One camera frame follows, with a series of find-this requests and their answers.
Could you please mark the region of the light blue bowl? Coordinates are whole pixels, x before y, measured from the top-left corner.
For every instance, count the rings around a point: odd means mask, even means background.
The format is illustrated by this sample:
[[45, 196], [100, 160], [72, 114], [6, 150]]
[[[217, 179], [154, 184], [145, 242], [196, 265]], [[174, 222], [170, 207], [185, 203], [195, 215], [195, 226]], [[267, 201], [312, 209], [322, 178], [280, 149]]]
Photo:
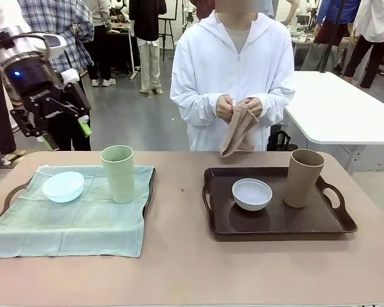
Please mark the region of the light blue bowl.
[[76, 199], [83, 192], [84, 176], [76, 171], [65, 171], [48, 178], [42, 185], [43, 194], [56, 203]]

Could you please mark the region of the pale green cup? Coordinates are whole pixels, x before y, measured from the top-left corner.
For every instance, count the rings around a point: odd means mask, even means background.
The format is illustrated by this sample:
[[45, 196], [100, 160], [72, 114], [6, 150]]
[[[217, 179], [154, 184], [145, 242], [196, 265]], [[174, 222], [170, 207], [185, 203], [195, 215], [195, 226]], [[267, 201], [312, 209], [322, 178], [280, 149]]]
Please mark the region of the pale green cup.
[[134, 151], [125, 145], [105, 148], [100, 158], [116, 203], [129, 203], [135, 197]]

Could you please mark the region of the person in black top white trousers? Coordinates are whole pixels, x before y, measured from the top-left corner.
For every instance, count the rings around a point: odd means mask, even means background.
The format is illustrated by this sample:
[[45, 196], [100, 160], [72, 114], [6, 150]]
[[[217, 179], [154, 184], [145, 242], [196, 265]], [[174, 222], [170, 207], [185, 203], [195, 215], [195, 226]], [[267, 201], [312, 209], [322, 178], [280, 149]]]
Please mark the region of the person in black top white trousers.
[[159, 16], [167, 12], [165, 0], [130, 0], [131, 31], [140, 54], [140, 94], [162, 94], [159, 64]]

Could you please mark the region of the person in plaid shirt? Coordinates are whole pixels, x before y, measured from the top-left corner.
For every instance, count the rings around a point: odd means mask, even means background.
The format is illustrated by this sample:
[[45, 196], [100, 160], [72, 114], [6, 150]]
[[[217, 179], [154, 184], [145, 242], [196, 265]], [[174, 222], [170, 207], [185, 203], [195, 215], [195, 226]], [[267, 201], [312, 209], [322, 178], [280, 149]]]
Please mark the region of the person in plaid shirt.
[[[22, 16], [32, 31], [62, 36], [67, 43], [64, 53], [50, 60], [51, 66], [64, 72], [70, 68], [81, 73], [92, 60], [84, 43], [94, 37], [92, 13], [82, 0], [18, 0]], [[51, 118], [48, 123], [51, 136], [61, 151], [90, 151], [86, 137], [77, 120], [65, 113]]]

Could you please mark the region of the teal cloth mat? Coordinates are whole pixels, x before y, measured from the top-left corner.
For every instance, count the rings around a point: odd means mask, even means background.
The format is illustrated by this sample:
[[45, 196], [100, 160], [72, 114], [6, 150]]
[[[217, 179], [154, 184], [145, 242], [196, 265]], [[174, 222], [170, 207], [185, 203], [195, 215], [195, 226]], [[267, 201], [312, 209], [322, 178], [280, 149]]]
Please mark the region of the teal cloth mat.
[[[124, 256], [138, 258], [143, 247], [142, 216], [152, 166], [135, 167], [135, 198], [113, 201], [102, 166], [41, 166], [27, 189], [0, 217], [0, 258], [35, 256]], [[63, 171], [84, 176], [75, 200], [56, 203], [43, 183]]]

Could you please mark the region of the black tripod stand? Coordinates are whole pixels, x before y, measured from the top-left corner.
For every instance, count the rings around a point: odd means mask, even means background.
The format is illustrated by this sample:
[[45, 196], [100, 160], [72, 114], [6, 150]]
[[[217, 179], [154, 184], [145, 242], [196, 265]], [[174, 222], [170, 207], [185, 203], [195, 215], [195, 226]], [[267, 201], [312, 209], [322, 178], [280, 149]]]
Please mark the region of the black tripod stand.
[[338, 47], [330, 44], [321, 44], [322, 57], [317, 66], [319, 72], [332, 72], [337, 62]]

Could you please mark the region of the dark tray under white bowl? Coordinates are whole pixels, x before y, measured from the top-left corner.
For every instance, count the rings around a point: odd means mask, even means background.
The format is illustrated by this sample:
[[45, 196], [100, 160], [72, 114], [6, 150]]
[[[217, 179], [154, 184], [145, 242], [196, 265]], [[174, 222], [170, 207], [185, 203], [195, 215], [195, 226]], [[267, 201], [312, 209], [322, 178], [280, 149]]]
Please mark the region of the dark tray under white bowl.
[[[286, 167], [208, 168], [202, 198], [209, 229], [218, 241], [337, 240], [358, 227], [346, 210], [342, 193], [319, 177], [305, 207], [295, 209], [283, 201]], [[268, 184], [273, 196], [266, 208], [249, 212], [239, 207], [232, 186], [243, 178]]]

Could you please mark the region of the person in maroon trousers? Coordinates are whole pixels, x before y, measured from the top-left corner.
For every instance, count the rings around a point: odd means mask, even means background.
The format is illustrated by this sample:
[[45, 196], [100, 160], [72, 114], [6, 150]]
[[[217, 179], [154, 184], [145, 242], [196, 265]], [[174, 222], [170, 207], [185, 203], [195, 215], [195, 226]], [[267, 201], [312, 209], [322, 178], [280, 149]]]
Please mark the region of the person in maroon trousers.
[[9, 165], [16, 158], [26, 154], [25, 150], [18, 150], [15, 144], [13, 129], [10, 123], [6, 96], [0, 74], [0, 153], [4, 165]]

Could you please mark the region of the person's left forearm white sleeve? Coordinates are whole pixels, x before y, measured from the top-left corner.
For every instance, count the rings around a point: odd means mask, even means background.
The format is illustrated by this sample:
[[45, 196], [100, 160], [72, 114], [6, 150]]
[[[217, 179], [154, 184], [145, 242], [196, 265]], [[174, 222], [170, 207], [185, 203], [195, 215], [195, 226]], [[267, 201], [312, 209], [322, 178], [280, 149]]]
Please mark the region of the person's left forearm white sleeve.
[[285, 86], [274, 88], [268, 93], [256, 94], [262, 104], [260, 124], [263, 127], [271, 127], [281, 122], [284, 118], [284, 109], [291, 102], [294, 94], [294, 88]]

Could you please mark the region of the black backpack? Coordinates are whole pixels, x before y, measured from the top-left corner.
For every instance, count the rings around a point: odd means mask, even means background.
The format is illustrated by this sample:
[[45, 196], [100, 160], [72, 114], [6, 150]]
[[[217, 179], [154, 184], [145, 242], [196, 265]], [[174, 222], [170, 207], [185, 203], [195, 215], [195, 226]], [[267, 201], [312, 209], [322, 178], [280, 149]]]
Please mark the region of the black backpack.
[[267, 151], [292, 152], [298, 146], [291, 143], [291, 137], [283, 130], [274, 131], [268, 139]]

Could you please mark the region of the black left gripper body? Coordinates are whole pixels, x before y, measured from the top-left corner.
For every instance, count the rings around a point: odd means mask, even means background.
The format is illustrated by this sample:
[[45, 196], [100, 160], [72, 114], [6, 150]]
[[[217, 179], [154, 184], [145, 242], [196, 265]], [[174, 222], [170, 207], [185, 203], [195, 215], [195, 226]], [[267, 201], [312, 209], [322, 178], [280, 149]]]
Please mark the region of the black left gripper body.
[[65, 103], [61, 74], [38, 58], [24, 58], [4, 67], [4, 74], [22, 100], [22, 107], [41, 119], [60, 113], [74, 118]]

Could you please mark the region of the brown cup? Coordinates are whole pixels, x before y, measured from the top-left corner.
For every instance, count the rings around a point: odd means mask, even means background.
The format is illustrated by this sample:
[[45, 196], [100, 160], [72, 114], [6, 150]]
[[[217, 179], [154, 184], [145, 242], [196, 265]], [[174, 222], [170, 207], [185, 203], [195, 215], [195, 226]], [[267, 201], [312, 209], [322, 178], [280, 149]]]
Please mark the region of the brown cup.
[[309, 192], [324, 167], [324, 157], [309, 149], [297, 149], [289, 161], [284, 202], [292, 208], [303, 208]]

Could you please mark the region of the brown cloth mat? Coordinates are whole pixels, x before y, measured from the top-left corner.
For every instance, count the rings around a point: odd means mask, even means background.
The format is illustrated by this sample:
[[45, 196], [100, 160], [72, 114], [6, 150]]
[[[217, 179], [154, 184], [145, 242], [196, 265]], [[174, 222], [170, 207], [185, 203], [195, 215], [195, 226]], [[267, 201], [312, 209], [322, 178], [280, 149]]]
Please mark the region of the brown cloth mat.
[[253, 152], [255, 149], [252, 129], [259, 123], [258, 118], [243, 102], [232, 109], [228, 132], [220, 145], [220, 157], [228, 157], [236, 152]]

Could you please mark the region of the person's left hand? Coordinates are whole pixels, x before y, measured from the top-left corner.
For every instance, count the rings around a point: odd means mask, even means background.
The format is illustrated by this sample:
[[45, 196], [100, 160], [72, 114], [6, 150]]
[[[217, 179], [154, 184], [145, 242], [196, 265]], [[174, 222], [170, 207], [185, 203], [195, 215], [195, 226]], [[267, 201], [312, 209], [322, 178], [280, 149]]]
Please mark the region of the person's left hand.
[[263, 112], [262, 102], [257, 97], [244, 98], [237, 103], [237, 106], [242, 107], [242, 108], [246, 108], [256, 118], [259, 118]]

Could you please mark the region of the white bowl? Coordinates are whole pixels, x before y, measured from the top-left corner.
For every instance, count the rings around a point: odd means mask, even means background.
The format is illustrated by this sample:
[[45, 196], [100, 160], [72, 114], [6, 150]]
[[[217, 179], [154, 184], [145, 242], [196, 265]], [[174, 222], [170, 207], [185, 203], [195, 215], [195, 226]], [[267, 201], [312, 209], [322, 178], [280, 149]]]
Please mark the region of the white bowl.
[[243, 210], [256, 212], [267, 207], [273, 192], [266, 183], [254, 178], [244, 178], [232, 186], [234, 201]]

